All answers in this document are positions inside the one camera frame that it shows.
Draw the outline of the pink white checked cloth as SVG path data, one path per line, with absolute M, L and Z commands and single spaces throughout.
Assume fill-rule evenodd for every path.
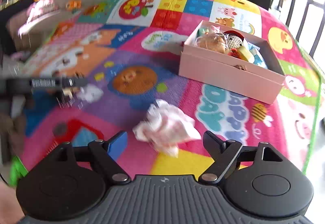
M 137 140 L 148 142 L 156 151 L 177 157 L 179 144 L 201 140 L 194 126 L 194 119 L 181 109 L 157 99 L 149 106 L 145 120 L 133 128 L 133 133 Z

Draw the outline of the green plastic toy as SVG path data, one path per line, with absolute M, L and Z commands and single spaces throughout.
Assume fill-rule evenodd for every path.
M 10 174 L 9 174 L 9 185 L 16 187 L 18 181 L 24 178 L 28 174 L 28 170 L 23 165 L 19 157 L 14 156 L 11 162 Z

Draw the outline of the pink cardboard box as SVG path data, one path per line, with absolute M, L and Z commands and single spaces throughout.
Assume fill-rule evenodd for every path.
M 272 104 L 285 81 L 285 73 L 269 42 L 255 35 L 238 30 L 249 43 L 259 47 L 267 69 L 194 44 L 202 26 L 220 27 L 221 31 L 232 28 L 202 20 L 184 42 L 180 57 L 179 76 L 196 80 Z

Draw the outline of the blue white pouch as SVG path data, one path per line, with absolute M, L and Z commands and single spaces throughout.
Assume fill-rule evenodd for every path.
M 261 53 L 259 52 L 259 47 L 257 47 L 256 45 L 252 44 L 252 43 L 248 43 L 248 48 L 249 51 L 252 53 L 253 57 L 254 57 L 254 65 L 260 66 L 264 69 L 268 69 L 264 58 L 262 57 Z

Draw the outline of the yellow block toy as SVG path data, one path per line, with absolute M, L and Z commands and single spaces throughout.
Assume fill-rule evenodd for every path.
M 254 55 L 245 46 L 240 46 L 236 48 L 236 51 L 240 59 L 247 61 L 249 63 L 254 63 L 255 61 Z

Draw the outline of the orange fish plush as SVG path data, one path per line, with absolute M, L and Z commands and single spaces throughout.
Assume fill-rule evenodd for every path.
M 66 4 L 67 10 L 76 10 L 81 8 L 81 0 L 69 0 Z

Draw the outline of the colourful patchwork play mat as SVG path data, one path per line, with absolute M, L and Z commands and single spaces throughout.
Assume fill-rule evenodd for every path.
M 179 76 L 184 42 L 202 20 L 269 42 L 285 73 L 272 104 Z M 289 30 L 247 0 L 104 0 L 60 23 L 23 73 L 88 79 L 67 107 L 51 92 L 33 93 L 20 155 L 27 170 L 64 141 L 83 146 L 125 130 L 128 145 L 118 160 L 131 176 L 199 175 L 212 162 L 202 140 L 179 144 L 171 157 L 135 138 L 133 128 L 157 99 L 193 118 L 199 133 L 251 146 L 268 142 L 304 170 L 322 100 L 319 77 Z

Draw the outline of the brown bread plush toy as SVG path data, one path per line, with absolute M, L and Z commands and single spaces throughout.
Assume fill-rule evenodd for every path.
M 207 34 L 197 37 L 196 45 L 200 48 L 205 48 L 210 51 L 226 54 L 228 52 L 228 46 L 225 40 L 216 34 Z

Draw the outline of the crocheted grey doll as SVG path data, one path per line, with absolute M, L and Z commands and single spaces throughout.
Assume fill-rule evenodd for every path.
M 224 32 L 226 37 L 227 46 L 230 49 L 239 48 L 244 45 L 244 36 L 237 31 L 228 30 Z

